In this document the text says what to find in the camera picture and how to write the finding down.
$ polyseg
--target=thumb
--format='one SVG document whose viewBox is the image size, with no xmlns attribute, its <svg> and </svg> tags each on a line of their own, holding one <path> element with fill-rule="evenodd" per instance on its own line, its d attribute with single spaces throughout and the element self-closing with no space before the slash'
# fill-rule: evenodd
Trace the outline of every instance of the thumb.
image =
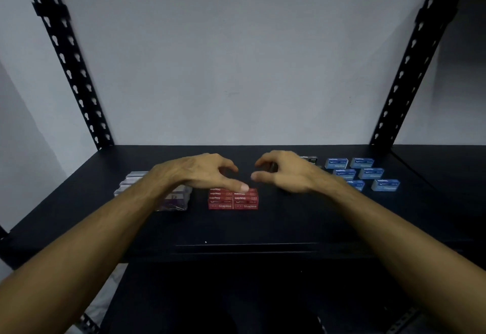
<svg viewBox="0 0 486 334">
<path fill-rule="evenodd" d="M 222 186 L 224 188 L 226 188 L 227 190 L 233 191 L 233 192 L 245 193 L 245 192 L 248 192 L 248 190 L 250 189 L 250 187 L 248 187 L 247 184 L 240 182 L 239 180 L 230 179 L 230 178 L 226 178 L 226 177 L 223 177 L 223 179 L 222 179 Z"/>
<path fill-rule="evenodd" d="M 251 179 L 255 182 L 271 183 L 275 184 L 275 174 L 269 172 L 253 172 L 251 174 Z"/>
</svg>

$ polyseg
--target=forearm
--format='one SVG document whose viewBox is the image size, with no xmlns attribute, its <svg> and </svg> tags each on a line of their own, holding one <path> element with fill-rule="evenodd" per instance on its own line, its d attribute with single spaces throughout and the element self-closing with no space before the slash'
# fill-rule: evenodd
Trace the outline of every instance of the forearm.
<svg viewBox="0 0 486 334">
<path fill-rule="evenodd" d="M 97 294 L 173 184 L 143 178 L 56 239 L 0 285 L 0 332 L 62 333 Z"/>
<path fill-rule="evenodd" d="M 405 290 L 456 332 L 486 332 L 486 273 L 344 184 L 321 189 Z"/>
</svg>

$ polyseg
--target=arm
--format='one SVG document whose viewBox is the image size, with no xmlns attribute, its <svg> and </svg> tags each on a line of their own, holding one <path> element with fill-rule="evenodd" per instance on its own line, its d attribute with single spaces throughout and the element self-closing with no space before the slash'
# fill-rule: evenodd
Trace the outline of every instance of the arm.
<svg viewBox="0 0 486 334">
<path fill-rule="evenodd" d="M 272 151 L 256 166 L 272 161 L 278 172 L 252 179 L 330 197 L 410 296 L 455 332 L 486 332 L 484 270 L 295 153 Z"/>
<path fill-rule="evenodd" d="M 64 333 L 98 293 L 161 197 L 179 184 L 248 190 L 224 177 L 220 168 L 238 171 L 217 154 L 155 165 L 0 284 L 0 332 Z"/>
</svg>

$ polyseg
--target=black metal upright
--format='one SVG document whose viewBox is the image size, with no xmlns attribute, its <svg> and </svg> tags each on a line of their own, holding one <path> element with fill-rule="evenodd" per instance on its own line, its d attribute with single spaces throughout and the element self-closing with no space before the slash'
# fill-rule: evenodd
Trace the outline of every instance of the black metal upright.
<svg viewBox="0 0 486 334">
<path fill-rule="evenodd" d="M 112 146 L 113 138 L 72 30 L 68 7 L 62 0 L 33 0 L 32 4 L 51 37 L 96 148 Z"/>
<path fill-rule="evenodd" d="M 370 144 L 392 147 L 444 30 L 457 12 L 459 0 L 425 0 L 398 67 Z"/>
</svg>

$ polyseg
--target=hand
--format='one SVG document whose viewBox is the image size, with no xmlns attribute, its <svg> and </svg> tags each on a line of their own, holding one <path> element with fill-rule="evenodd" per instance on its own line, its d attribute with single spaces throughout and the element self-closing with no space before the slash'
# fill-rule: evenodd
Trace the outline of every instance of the hand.
<svg viewBox="0 0 486 334">
<path fill-rule="evenodd" d="M 202 154 L 175 159 L 155 165 L 151 172 L 159 177 L 169 177 L 173 184 L 186 184 L 194 188 L 226 188 L 235 192 L 247 192 L 247 184 L 222 175 L 225 168 L 234 172 L 238 168 L 230 159 L 219 154 Z"/>
<path fill-rule="evenodd" d="M 266 166 L 268 168 L 272 162 L 276 162 L 278 165 L 276 173 L 254 172 L 251 175 L 252 180 L 275 184 L 277 187 L 295 193 L 310 191 L 326 193 L 325 190 L 329 186 L 346 182 L 343 178 L 333 176 L 307 160 L 301 159 L 292 151 L 273 150 L 267 152 L 257 160 L 255 166 Z"/>
</svg>

